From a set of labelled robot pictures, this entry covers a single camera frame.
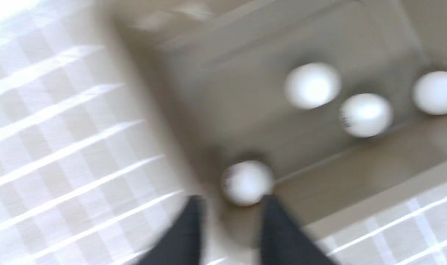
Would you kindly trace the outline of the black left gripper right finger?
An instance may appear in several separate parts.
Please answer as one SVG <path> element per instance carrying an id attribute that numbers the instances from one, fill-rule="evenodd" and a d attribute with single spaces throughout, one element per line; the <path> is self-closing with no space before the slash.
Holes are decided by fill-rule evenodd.
<path id="1" fill-rule="evenodd" d="M 304 233 L 276 195 L 263 199 L 261 265 L 336 264 Z"/>

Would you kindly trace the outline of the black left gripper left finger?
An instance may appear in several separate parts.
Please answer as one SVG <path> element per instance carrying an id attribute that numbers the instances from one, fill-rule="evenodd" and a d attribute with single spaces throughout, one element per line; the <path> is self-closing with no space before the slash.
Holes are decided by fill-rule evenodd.
<path id="1" fill-rule="evenodd" d="M 203 243 L 204 203 L 199 195 L 187 199 L 180 214 L 138 265 L 199 265 Z"/>

